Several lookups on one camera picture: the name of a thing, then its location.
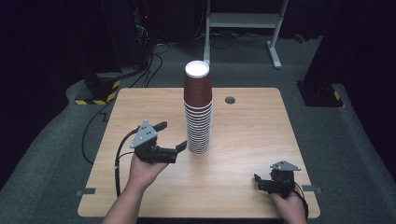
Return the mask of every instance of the wooden table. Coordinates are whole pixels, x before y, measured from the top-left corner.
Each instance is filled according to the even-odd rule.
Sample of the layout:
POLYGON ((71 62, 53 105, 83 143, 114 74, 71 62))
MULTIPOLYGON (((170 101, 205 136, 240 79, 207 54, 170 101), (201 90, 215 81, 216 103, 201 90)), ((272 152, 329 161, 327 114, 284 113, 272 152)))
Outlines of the wooden table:
MULTIPOLYGON (((279 214, 253 174, 271 179, 271 164, 288 161, 302 168, 295 181, 311 185, 279 90, 214 88, 212 141, 203 155, 186 148, 148 188, 140 217, 277 218, 279 214), (232 96, 235 103, 225 102, 232 96)), ((103 217, 116 200, 114 160, 122 138, 144 119, 167 121, 160 147, 175 148, 187 140, 183 89, 120 90, 78 208, 83 217, 103 217)), ((125 142, 128 152, 133 136, 125 142)), ((131 155, 120 160, 120 185, 128 179, 131 155)), ((314 192, 305 192, 309 217, 320 214, 314 192)))

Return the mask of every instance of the human hand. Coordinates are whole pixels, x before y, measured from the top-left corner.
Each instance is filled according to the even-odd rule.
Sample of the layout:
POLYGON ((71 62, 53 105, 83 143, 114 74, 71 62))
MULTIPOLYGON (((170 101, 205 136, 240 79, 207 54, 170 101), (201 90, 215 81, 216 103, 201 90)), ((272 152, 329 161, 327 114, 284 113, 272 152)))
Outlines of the human hand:
POLYGON ((270 194, 276 209, 288 224, 306 224, 305 210, 302 200, 293 191, 283 199, 279 194, 270 194))
POLYGON ((132 156, 128 183, 125 188, 138 189, 144 192, 157 178, 157 175, 168 163, 150 164, 141 161, 136 155, 132 156))

